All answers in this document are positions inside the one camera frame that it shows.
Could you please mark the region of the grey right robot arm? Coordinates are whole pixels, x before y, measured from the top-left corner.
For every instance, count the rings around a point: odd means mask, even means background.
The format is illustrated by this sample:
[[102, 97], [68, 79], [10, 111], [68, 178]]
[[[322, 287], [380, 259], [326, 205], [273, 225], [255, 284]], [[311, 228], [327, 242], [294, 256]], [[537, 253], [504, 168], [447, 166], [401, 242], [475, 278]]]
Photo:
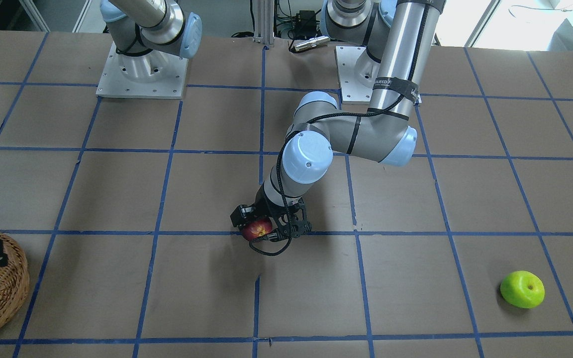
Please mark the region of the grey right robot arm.
[[[200, 17], [195, 13], [184, 14], [176, 0], [103, 0], [100, 7], [105, 23], [125, 18], [134, 22], [134, 36], [127, 47], [118, 50], [121, 55], [132, 54], [137, 44], [180, 59], [190, 59], [198, 50]], [[8, 265], [8, 258], [0, 238], [0, 267]]]

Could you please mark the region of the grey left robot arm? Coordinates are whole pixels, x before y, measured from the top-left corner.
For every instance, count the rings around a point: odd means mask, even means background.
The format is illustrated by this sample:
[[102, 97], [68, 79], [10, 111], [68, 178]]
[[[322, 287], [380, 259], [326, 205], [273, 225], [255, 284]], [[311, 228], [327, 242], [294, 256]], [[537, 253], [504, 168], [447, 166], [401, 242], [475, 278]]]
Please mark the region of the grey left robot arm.
[[408, 124], [420, 97], [444, 0], [326, 0], [320, 30], [365, 48], [361, 82], [370, 88], [368, 109], [339, 109], [324, 91], [307, 93], [294, 111], [277, 163], [255, 201], [239, 205], [232, 226], [250, 243], [288, 242], [311, 231], [303, 195], [321, 179], [335, 152], [391, 166], [406, 165], [417, 131]]

